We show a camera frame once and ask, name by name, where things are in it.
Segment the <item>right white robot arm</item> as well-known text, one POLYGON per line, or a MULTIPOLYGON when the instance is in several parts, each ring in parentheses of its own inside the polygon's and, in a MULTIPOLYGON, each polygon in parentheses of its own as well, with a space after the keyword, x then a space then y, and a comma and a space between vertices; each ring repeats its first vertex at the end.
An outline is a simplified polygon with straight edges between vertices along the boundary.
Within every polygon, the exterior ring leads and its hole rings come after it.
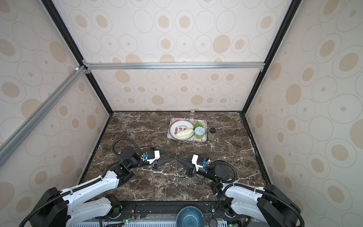
POLYGON ((212 181, 213 194, 224 199, 222 210, 227 216, 246 215, 271 227, 304 227, 300 208, 273 184, 249 186, 238 181, 236 169, 225 161, 176 157, 189 177, 200 175, 212 181))

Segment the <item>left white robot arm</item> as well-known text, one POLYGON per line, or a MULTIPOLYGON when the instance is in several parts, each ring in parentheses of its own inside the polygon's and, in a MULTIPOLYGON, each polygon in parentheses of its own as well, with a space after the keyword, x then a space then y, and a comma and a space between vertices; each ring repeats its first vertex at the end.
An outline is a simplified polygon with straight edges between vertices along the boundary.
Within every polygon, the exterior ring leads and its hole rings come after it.
POLYGON ((127 183, 134 176, 132 168, 151 166, 157 169, 168 163, 168 160, 160 159, 169 153, 168 150, 151 148, 143 154, 139 148, 125 147, 119 153, 112 148, 112 152, 117 161, 100 176, 63 190, 55 187, 47 190, 20 226, 29 222, 33 227, 69 227, 91 218, 110 215, 112 209, 121 205, 115 196, 105 196, 94 202, 90 199, 127 183))

